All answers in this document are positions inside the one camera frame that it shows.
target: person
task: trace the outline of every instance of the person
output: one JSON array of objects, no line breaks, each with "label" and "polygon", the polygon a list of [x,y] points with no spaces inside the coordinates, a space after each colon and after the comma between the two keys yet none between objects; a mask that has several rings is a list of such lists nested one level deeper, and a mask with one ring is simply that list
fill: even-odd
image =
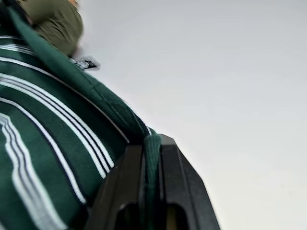
[{"label": "person", "polygon": [[29,24],[63,54],[76,50],[83,22],[75,0],[18,0]]}]

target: white ceiling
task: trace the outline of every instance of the white ceiling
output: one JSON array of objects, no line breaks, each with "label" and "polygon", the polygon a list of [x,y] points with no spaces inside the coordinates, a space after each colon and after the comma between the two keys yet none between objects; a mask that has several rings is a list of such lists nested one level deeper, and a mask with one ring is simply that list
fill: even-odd
[{"label": "white ceiling", "polygon": [[307,2],[88,0],[79,56],[203,178],[223,230],[307,229]]}]

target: sleeve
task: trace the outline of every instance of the sleeve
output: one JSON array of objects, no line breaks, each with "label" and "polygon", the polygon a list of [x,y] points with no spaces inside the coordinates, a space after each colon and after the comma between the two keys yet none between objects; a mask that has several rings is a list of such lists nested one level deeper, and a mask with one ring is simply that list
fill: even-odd
[{"label": "sleeve", "polygon": [[26,0],[21,7],[33,24],[39,24],[54,14],[58,0]]}]

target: dark green fabric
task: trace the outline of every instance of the dark green fabric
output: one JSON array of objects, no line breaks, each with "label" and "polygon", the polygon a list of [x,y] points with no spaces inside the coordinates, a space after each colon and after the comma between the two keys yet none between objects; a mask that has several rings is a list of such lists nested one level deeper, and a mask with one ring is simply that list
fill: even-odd
[{"label": "dark green fabric", "polygon": [[71,55],[83,31],[80,14],[68,0],[23,0],[35,31],[65,55]]},{"label": "dark green fabric", "polygon": [[[0,46],[0,73],[14,76],[18,82],[25,81],[34,84],[35,88],[44,89],[55,98],[58,98],[75,112],[93,130],[97,137],[102,140],[114,162],[124,153],[124,148],[128,142],[144,145],[146,159],[146,226],[148,229],[153,229],[154,200],[157,195],[157,168],[161,144],[159,136],[155,133],[150,136],[146,125],[119,97],[105,85],[71,64],[65,55],[54,49],[28,25],[23,23],[12,9],[10,9],[10,14],[18,33],[31,47],[33,55],[21,52],[19,46],[17,49],[7,50],[6,48],[11,47],[2,42],[4,46]],[[33,67],[41,68],[46,73],[35,70]],[[6,85],[6,81],[9,81],[6,75],[0,77],[0,81],[1,79],[5,82],[0,85],[0,96],[18,102],[44,125],[65,155],[82,193],[86,198],[93,197],[94,192],[101,183],[101,178],[92,160],[89,158],[84,145],[81,144],[75,134],[68,128],[66,122],[59,119],[54,113],[51,113],[49,109],[33,97],[21,92],[20,89],[17,90],[12,88],[12,86]],[[12,122],[20,131],[23,141],[27,146],[33,144],[34,140],[40,143],[41,147],[40,145],[28,147],[31,157],[34,157],[38,152],[43,152],[43,149],[47,150],[46,141],[40,140],[39,131],[35,130],[37,127],[31,126],[23,117],[24,115],[20,111],[14,112],[15,110],[15,108],[9,105],[6,105],[5,108],[0,107],[0,112],[12,115]],[[0,143],[3,143],[3,140],[4,137],[0,133]],[[61,165],[59,162],[56,164],[55,159],[54,155],[52,156],[46,151],[46,154],[43,156],[33,158],[33,164],[38,176],[47,189],[56,211],[62,220],[69,225],[73,216],[83,206],[78,202],[72,190],[63,189],[57,194],[53,192],[54,188],[61,190],[63,186],[71,189],[68,180],[61,179],[64,172],[62,172],[62,176],[59,176],[57,180],[49,178],[51,184],[47,181],[50,175],[45,174],[52,172],[53,168],[58,167],[57,173],[60,173]],[[45,167],[42,162],[48,162],[50,165],[46,166],[46,168],[41,168]],[[7,172],[3,173],[9,174],[11,170],[12,168],[9,168]],[[16,204],[21,204],[18,196],[15,197],[15,200],[18,201]],[[6,210],[8,214],[13,214],[13,217],[15,217],[16,213],[18,213],[16,209],[19,210],[18,207],[11,206]],[[8,229],[33,229],[31,225],[26,225],[25,227],[18,223],[15,223],[14,227],[12,227],[12,223],[6,224],[5,218],[2,219],[1,215],[3,214],[0,213],[0,222]]]},{"label": "dark green fabric", "polygon": [[161,138],[153,133],[144,139],[144,154],[146,161],[146,188],[145,188],[145,224],[147,230],[155,229],[155,204],[159,198],[158,188],[158,165],[160,160]]},{"label": "dark green fabric", "polygon": [[59,79],[111,117],[122,128],[122,132],[131,143],[140,144],[148,131],[144,123],[139,121],[133,111],[105,85],[72,65],[65,55],[46,43],[34,30],[22,22],[12,9],[9,8],[9,11],[17,31],[38,58]]}]

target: green knit fabric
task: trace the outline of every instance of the green knit fabric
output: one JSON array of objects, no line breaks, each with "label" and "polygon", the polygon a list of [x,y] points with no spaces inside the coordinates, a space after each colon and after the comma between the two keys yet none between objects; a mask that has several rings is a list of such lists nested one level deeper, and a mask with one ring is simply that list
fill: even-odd
[{"label": "green knit fabric", "polygon": [[[150,135],[146,125],[119,97],[71,64],[65,55],[25,24],[14,10],[8,10],[15,29],[31,50],[23,47],[22,40],[9,36],[0,39],[0,81],[3,82],[0,84],[0,97],[4,98],[0,102],[0,198],[3,201],[0,207],[0,227],[3,225],[8,230],[19,230],[37,229],[39,226],[27,215],[27,209],[18,197],[10,178],[13,165],[5,154],[7,149],[4,146],[9,143],[13,125],[28,147],[34,169],[64,224],[70,226],[72,219],[83,207],[68,186],[65,171],[59,164],[59,158],[53,152],[50,142],[43,138],[37,124],[31,122],[21,109],[16,109],[17,105],[14,103],[29,111],[52,136],[71,167],[81,193],[88,201],[93,199],[102,180],[101,172],[98,173],[88,155],[89,148],[75,135],[79,130],[69,129],[70,118],[66,121],[66,118],[52,113],[50,108],[44,105],[47,99],[41,99],[41,102],[35,99],[44,98],[45,96],[41,96],[44,92],[49,95],[51,104],[54,103],[53,97],[59,99],[63,108],[67,107],[68,111],[71,110],[88,126],[94,133],[93,138],[103,142],[112,162],[115,163],[124,153],[128,143],[143,144],[146,162],[146,227],[149,230],[154,229],[160,137],[154,132]],[[5,37],[10,34],[0,29],[0,35]],[[10,44],[17,44],[21,48],[16,52]],[[107,166],[106,168],[112,168],[111,163],[107,163]]]},{"label": "green knit fabric", "polygon": [[48,44],[17,13],[9,8],[12,21],[37,57],[53,73],[81,95],[89,99],[116,122],[131,143],[140,143],[147,129],[131,109],[105,85],[72,65],[69,59]]}]

